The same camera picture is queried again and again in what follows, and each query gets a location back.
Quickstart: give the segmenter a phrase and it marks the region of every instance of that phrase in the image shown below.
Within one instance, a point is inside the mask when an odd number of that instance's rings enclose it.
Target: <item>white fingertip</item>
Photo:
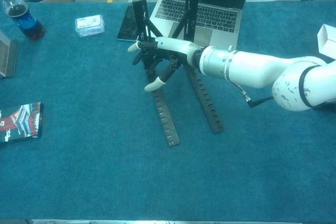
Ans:
[[[165,85],[166,83],[160,80],[160,77],[157,77],[155,79],[155,81],[153,81],[152,83],[149,83],[146,87],[145,87],[145,91],[147,92],[152,92],[154,90],[159,89],[160,87],[162,87],[163,85]]]
[[[134,51],[140,49],[139,46],[138,46],[138,43],[139,43],[139,42],[137,41],[137,42],[134,43],[132,46],[130,46],[130,47],[127,49],[127,52],[134,52]]]

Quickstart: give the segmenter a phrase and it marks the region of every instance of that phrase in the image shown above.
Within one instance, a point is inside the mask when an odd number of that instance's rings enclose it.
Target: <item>book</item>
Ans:
[[[0,143],[41,137],[42,122],[40,102],[0,109]]]

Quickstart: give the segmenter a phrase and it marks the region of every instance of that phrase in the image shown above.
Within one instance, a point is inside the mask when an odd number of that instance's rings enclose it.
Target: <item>trackpad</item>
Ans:
[[[169,32],[169,37],[171,37],[173,35],[177,26],[178,26],[178,23],[174,22],[173,26],[172,26],[172,28]],[[178,39],[183,39],[183,33],[184,33],[184,28],[182,29],[182,31],[180,32],[180,34],[177,38]],[[201,47],[209,46],[210,45],[210,40],[211,40],[211,35],[212,35],[212,30],[211,29],[196,26],[194,42]]]

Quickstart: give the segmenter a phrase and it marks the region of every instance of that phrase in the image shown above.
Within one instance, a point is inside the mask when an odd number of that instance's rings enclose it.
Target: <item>red liquid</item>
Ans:
[[[9,12],[8,15],[14,19],[20,16],[30,15],[30,11],[24,6],[24,5],[15,5],[13,6]],[[36,20],[36,23],[33,27],[23,29],[21,26],[19,26],[20,30],[24,35],[26,35],[29,39],[37,39],[41,38],[44,35],[44,28],[41,25],[41,23]]]
[[[44,35],[44,28],[41,23],[37,20],[36,25],[30,29],[21,29],[24,35],[26,35],[29,39],[37,39],[41,38]]]

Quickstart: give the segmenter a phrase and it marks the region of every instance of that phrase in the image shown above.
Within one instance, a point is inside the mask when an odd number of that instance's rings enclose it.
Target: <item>laptop keyboard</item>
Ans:
[[[180,22],[184,14],[184,2],[176,0],[162,0],[155,17]],[[235,31],[237,12],[219,8],[198,5],[196,26]]]

